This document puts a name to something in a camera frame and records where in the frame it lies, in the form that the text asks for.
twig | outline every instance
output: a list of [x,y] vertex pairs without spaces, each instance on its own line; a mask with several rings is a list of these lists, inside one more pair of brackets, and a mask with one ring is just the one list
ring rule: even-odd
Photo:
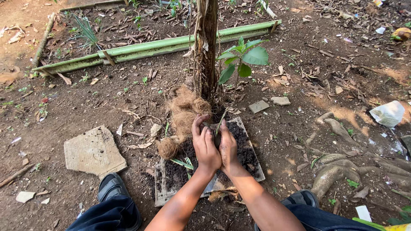
[[12,176],[10,176],[9,178],[5,179],[4,181],[2,181],[0,183],[0,188],[5,186],[7,183],[9,183],[12,180],[17,179],[18,177],[24,175],[30,168],[32,168],[34,166],[34,164],[30,164],[27,165],[26,167],[24,167],[23,169],[17,171],[15,174],[13,174]]
[[53,27],[54,18],[55,18],[55,13],[53,12],[51,14],[50,20],[48,21],[47,28],[44,31],[43,39],[40,42],[39,48],[37,49],[37,52],[34,55],[34,58],[33,58],[33,61],[32,61],[32,64],[35,67],[37,67],[39,65],[40,57],[42,56],[44,46],[46,45],[48,34],[50,33],[51,28]]

jeans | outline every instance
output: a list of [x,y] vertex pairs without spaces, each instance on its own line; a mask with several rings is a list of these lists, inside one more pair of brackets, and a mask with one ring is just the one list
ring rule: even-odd
[[[378,231],[371,226],[308,205],[286,205],[308,231]],[[125,230],[139,219],[136,204],[127,196],[114,196],[94,205],[67,231]]]

dry leaf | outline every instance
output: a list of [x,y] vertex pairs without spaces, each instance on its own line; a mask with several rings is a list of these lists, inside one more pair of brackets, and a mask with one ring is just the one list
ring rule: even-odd
[[300,164],[300,165],[297,167],[297,172],[301,171],[303,168],[305,168],[305,167],[307,167],[307,166],[309,166],[309,163]]

hand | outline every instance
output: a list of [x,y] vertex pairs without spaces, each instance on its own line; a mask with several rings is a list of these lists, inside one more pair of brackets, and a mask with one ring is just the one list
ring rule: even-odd
[[221,143],[220,155],[222,159],[221,170],[224,173],[230,171],[231,167],[239,164],[237,159],[237,142],[233,134],[227,128],[226,120],[223,119],[220,126]]
[[192,125],[192,133],[193,145],[199,161],[198,169],[214,175],[221,167],[221,156],[214,144],[213,131],[204,127],[200,133],[200,125],[210,117],[210,115],[198,114]]

wooden stake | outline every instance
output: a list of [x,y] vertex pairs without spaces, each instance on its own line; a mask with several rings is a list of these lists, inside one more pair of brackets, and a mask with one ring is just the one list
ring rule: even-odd
[[48,21],[47,28],[44,31],[43,39],[39,44],[39,48],[37,49],[36,54],[34,55],[34,58],[33,58],[33,61],[32,61],[32,64],[33,64],[34,67],[37,67],[39,65],[39,60],[40,60],[40,57],[42,56],[44,46],[46,45],[47,37],[50,34],[51,28],[53,27],[54,17],[55,17],[55,13],[53,12],[51,14],[50,20]]
[[277,24],[278,24],[278,21],[275,21],[274,25],[272,26],[272,29],[271,29],[271,32],[270,32],[270,33],[273,33],[274,31],[276,31],[276,29],[277,29]]
[[110,64],[114,67],[115,63],[114,61],[111,59],[111,57],[109,56],[109,54],[107,54],[107,51],[103,51],[104,56],[107,58],[107,60],[110,62]]
[[34,164],[30,164],[27,165],[26,167],[24,167],[23,169],[17,171],[15,174],[13,174],[12,176],[10,176],[9,178],[5,179],[4,181],[2,181],[0,183],[0,188],[5,186],[8,182],[17,179],[18,177],[24,175],[30,168],[32,168],[34,166]]
[[45,68],[40,68],[40,70],[45,73],[46,75],[50,76],[51,78],[55,79],[55,76],[53,74],[51,74],[50,72],[48,72]]

